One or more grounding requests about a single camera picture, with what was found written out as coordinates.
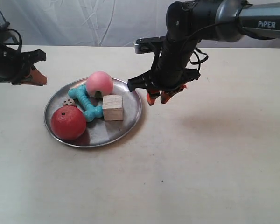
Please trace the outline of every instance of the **rubber bone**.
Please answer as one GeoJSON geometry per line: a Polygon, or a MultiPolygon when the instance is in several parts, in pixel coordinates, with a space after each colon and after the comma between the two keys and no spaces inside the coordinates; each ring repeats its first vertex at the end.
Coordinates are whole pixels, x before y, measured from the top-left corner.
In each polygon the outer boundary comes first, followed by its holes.
{"type": "Polygon", "coordinates": [[[103,117],[103,108],[102,106],[94,106],[87,97],[86,86],[83,84],[77,88],[72,88],[69,90],[69,97],[72,99],[78,99],[82,105],[83,112],[86,122],[91,122],[95,118],[103,117]]]}

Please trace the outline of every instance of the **table surface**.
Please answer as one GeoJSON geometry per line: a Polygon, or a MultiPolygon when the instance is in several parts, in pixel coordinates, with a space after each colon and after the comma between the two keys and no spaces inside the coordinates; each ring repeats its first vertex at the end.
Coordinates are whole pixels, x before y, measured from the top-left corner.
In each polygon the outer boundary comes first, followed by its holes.
{"type": "Polygon", "coordinates": [[[0,224],[280,224],[280,49],[203,49],[201,77],[148,106],[123,139],[65,146],[43,122],[62,86],[104,70],[127,81],[153,55],[42,49],[48,85],[0,84],[0,224]]]}

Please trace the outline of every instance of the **silver tray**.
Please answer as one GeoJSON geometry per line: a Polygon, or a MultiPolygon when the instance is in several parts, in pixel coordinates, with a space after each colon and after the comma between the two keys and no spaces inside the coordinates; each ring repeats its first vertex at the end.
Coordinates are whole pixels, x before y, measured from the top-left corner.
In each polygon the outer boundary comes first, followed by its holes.
{"type": "MultiPolygon", "coordinates": [[[[44,122],[49,133],[59,142],[79,148],[92,148],[110,144],[116,140],[121,139],[137,124],[141,117],[142,103],[141,98],[136,91],[130,92],[127,84],[121,80],[113,78],[114,88],[113,95],[121,95],[124,105],[124,119],[123,121],[104,121],[103,118],[95,118],[90,123],[87,123],[87,128],[84,134],[75,141],[63,141],[57,138],[50,127],[50,121],[53,113],[60,107],[62,102],[69,98],[68,91],[71,88],[76,88],[86,82],[86,78],[77,80],[70,83],[59,91],[57,91],[46,105],[44,112],[44,122]]],[[[101,101],[91,98],[93,105],[101,104],[101,101]]],[[[77,107],[81,109],[81,106],[77,100],[75,100],[77,107]]]]}

